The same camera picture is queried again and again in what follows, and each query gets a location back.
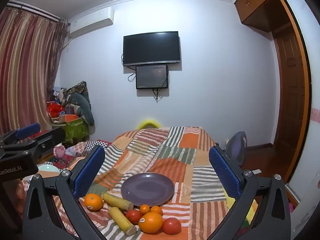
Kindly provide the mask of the large plain orange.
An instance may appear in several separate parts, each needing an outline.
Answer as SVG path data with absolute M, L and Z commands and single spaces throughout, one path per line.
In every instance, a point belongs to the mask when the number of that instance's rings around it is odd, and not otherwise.
M 104 202 L 99 195 L 90 193 L 85 195 L 84 204 L 89 211 L 99 211 L 103 208 Z

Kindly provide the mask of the small red tomato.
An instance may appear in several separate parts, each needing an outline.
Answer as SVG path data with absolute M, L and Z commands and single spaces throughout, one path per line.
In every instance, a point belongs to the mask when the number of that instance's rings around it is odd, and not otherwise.
M 127 211 L 125 216 L 132 224 L 138 224 L 138 222 L 142 218 L 143 214 L 139 210 L 132 209 L 132 210 Z

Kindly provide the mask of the large red tomato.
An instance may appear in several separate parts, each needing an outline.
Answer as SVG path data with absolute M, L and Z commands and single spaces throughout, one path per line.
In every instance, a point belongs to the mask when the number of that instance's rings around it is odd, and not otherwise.
M 182 226 L 177 218 L 167 218 L 162 225 L 162 231 L 167 235 L 176 235 L 180 233 Z

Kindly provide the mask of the small mandarin orange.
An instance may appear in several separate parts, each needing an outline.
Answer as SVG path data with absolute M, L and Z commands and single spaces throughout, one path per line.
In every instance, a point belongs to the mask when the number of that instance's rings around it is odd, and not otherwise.
M 150 207 L 146 204 L 143 204 L 140 206 L 139 211 L 142 215 L 144 215 L 144 214 L 150 212 Z
M 163 215 L 163 210 L 162 210 L 162 208 L 160 206 L 152 206 L 150 208 L 150 212 L 157 213 L 157 214 L 159 214 L 161 216 Z

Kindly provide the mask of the orange with Dole sticker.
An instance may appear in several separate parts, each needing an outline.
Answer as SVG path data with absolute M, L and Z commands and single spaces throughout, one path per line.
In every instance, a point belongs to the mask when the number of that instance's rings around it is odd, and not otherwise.
M 163 218 L 159 213 L 148 212 L 138 222 L 140 230 L 144 233 L 156 233 L 163 225 Z

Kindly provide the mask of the pink plush toy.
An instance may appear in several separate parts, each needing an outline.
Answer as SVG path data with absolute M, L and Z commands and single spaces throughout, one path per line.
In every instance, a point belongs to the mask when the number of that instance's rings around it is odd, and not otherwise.
M 65 155 L 65 147 L 62 144 L 56 145 L 54 147 L 54 157 L 58 159 L 62 159 Z

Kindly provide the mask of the red bag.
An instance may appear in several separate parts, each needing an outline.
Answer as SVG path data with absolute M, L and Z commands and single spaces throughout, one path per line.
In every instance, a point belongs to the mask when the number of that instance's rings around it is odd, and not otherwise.
M 54 101 L 47 102 L 47 112 L 51 118 L 59 117 L 60 113 L 64 110 L 65 109 L 59 103 Z

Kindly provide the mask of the green storage box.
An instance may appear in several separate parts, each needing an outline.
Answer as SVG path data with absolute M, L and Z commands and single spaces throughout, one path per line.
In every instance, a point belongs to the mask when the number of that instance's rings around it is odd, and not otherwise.
M 69 122 L 53 123 L 52 126 L 63 128 L 66 134 L 64 143 L 72 144 L 74 139 L 76 141 L 81 141 L 89 136 L 88 126 L 83 118 L 77 118 Z

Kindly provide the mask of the patterned dark cushion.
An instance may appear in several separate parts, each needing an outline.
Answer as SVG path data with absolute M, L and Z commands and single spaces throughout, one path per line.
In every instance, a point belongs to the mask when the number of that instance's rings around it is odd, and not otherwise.
M 81 81 L 80 83 L 78 83 L 77 85 L 74 85 L 73 87 L 71 87 L 69 89 L 61 88 L 60 94 L 59 94 L 59 100 L 60 100 L 62 107 L 66 107 L 67 104 L 71 104 L 71 103 L 67 102 L 67 95 L 74 93 L 74 92 L 77 92 L 77 93 L 83 95 L 87 99 L 87 101 L 89 102 L 90 107 L 91 107 L 86 81 Z

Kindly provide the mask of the red striped curtain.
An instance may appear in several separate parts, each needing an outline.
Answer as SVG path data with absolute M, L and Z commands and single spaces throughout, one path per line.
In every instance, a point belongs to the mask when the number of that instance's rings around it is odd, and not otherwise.
M 67 22 L 6 7 L 1 13 L 1 133 L 39 123 L 51 128 L 53 91 Z

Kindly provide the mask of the striped patchwork bed blanket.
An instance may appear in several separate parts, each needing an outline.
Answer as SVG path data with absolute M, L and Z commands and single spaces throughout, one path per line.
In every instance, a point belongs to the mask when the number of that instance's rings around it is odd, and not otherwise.
M 126 132 L 113 143 L 81 142 L 68 148 L 70 163 L 60 159 L 54 165 L 72 168 L 94 146 L 101 146 L 105 159 L 89 191 L 120 196 L 128 179 L 144 173 L 170 179 L 174 191 L 161 204 L 165 218 L 174 217 L 182 225 L 178 239 L 207 239 L 233 204 L 211 167 L 209 149 L 214 142 L 200 127 L 146 128 Z

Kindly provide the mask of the purple round plate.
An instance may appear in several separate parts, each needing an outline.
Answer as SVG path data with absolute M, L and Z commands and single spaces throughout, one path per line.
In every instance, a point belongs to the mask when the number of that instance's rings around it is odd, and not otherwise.
M 170 178 L 158 173 L 140 173 L 125 180 L 121 195 L 135 206 L 160 206 L 174 195 L 175 185 Z

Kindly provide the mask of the brown wooden door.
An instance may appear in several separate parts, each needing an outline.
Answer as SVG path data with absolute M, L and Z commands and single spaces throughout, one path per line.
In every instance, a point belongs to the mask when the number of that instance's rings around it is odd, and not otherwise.
M 302 56 L 292 26 L 273 33 L 277 50 L 280 78 L 280 104 L 274 149 L 279 155 L 278 173 L 285 179 L 291 173 L 299 142 L 304 114 L 304 72 Z

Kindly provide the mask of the white air conditioner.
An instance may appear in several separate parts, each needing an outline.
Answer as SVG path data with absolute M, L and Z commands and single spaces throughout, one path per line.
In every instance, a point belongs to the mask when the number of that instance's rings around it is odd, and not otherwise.
M 92 31 L 109 27 L 114 22 L 114 9 L 112 7 L 97 10 L 71 22 L 70 37 L 77 38 Z

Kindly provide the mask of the black wall television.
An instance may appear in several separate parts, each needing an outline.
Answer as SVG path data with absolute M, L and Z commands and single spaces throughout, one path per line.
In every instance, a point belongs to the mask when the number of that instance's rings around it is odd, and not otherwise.
M 178 31 L 162 31 L 123 37 L 123 65 L 180 63 Z

